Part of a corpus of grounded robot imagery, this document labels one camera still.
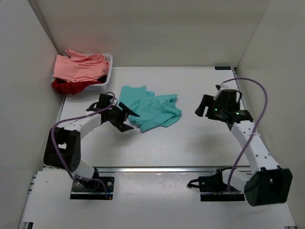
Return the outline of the teal t shirt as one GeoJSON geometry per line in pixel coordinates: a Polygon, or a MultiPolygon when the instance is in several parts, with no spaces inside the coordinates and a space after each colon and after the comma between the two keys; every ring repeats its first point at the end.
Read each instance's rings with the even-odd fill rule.
{"type": "Polygon", "coordinates": [[[123,86],[119,97],[120,102],[139,115],[129,116],[129,122],[142,133],[157,127],[169,127],[179,121],[182,111],[176,107],[177,99],[177,94],[156,95],[146,86],[123,86]]]}

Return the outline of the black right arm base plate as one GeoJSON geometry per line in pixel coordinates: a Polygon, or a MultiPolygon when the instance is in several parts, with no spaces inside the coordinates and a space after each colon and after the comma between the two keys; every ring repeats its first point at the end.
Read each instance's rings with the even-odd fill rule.
{"type": "Polygon", "coordinates": [[[201,202],[245,201],[242,192],[230,187],[231,193],[229,193],[227,185],[223,182],[222,172],[231,169],[231,167],[217,168],[216,172],[212,175],[199,176],[197,179],[189,181],[187,187],[199,189],[201,202]]]}

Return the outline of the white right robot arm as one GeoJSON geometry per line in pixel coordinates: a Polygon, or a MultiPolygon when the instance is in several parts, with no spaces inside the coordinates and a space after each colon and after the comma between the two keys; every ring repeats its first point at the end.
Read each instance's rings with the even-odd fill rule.
{"type": "Polygon", "coordinates": [[[241,109],[241,98],[238,90],[220,89],[216,96],[205,94],[195,111],[197,116],[227,124],[251,168],[249,175],[236,167],[220,167],[213,175],[198,177],[201,201],[246,200],[253,207],[285,203],[293,175],[271,156],[249,111],[241,109]]]}

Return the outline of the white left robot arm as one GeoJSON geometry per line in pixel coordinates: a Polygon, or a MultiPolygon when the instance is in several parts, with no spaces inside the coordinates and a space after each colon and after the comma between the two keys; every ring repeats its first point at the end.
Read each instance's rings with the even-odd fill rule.
{"type": "Polygon", "coordinates": [[[132,130],[133,127],[124,123],[130,115],[139,116],[123,103],[114,106],[96,102],[86,109],[81,118],[63,120],[63,123],[68,124],[63,127],[56,124],[50,130],[43,157],[44,164],[66,170],[72,179],[83,180],[87,189],[96,189],[100,178],[96,168],[81,160],[81,140],[106,122],[111,123],[120,132],[132,130]]]}

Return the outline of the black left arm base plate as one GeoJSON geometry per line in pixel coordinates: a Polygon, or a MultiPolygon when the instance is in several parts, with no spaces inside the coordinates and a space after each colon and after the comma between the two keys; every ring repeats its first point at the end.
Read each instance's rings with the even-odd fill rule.
{"type": "Polygon", "coordinates": [[[72,182],[70,199],[78,200],[112,200],[115,177],[100,177],[105,188],[99,181],[81,181],[79,179],[72,182]]]}

